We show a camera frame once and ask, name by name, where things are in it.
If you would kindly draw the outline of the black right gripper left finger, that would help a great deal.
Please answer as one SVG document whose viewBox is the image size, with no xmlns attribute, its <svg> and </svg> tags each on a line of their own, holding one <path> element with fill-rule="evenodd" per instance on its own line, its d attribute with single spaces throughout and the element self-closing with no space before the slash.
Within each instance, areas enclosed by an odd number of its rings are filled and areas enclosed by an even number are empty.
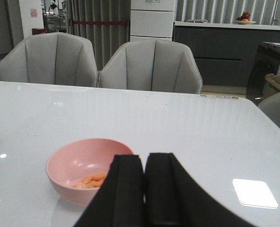
<svg viewBox="0 0 280 227">
<path fill-rule="evenodd" d="M 142 227 L 143 170 L 137 155 L 115 155 L 102 186 L 76 227 Z"/>
</svg>

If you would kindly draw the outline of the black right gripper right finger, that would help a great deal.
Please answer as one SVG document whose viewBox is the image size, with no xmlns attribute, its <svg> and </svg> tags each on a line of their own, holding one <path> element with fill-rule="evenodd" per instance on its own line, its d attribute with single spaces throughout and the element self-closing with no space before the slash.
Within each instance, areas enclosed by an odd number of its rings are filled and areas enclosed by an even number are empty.
<svg viewBox="0 0 280 227">
<path fill-rule="evenodd" d="M 250 227 L 210 196 L 172 153 L 151 153 L 145 167 L 148 227 Z"/>
</svg>

